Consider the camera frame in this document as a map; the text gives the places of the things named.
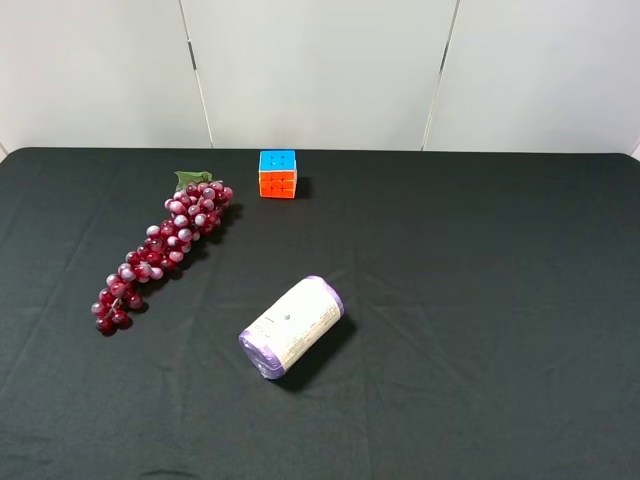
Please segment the red artificial grape bunch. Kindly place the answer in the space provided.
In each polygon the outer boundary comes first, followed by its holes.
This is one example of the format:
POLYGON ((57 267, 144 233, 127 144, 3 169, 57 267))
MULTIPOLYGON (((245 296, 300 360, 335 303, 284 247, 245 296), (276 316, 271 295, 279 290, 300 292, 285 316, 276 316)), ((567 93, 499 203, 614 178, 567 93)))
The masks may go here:
POLYGON ((100 334, 132 325, 130 314, 145 305, 139 288, 160 281, 184 261, 193 245, 222 223, 233 189, 208 171, 177 171, 175 192, 164 202, 168 217, 146 228, 141 245, 128 252, 91 306, 100 334))

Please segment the orange and blue puzzle cube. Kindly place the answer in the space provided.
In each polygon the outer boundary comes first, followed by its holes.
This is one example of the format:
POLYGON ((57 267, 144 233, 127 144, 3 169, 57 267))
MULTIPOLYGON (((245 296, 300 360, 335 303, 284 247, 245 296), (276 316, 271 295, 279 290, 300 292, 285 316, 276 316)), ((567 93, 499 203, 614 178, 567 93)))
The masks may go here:
POLYGON ((261 151, 258 175, 259 194, 262 198, 294 199, 297 188, 295 151, 261 151))

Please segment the purple bag roll white label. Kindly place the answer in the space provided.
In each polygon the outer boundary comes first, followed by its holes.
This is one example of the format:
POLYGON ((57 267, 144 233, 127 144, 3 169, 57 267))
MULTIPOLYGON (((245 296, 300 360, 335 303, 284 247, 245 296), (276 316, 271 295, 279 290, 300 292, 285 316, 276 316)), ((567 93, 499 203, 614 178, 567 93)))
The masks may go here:
POLYGON ((344 315, 337 291, 319 276, 305 277, 239 335, 251 363, 277 380, 344 315))

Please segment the black tablecloth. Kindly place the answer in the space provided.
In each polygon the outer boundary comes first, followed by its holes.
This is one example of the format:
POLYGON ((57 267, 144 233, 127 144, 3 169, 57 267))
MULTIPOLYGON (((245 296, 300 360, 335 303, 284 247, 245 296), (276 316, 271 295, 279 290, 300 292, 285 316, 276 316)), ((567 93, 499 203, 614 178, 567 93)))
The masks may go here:
POLYGON ((21 149, 1 164, 5 479, 635 479, 639 164, 624 154, 21 149), (168 217, 222 223, 111 336, 91 306, 168 217), (239 335, 307 276, 344 315, 281 378, 239 335))

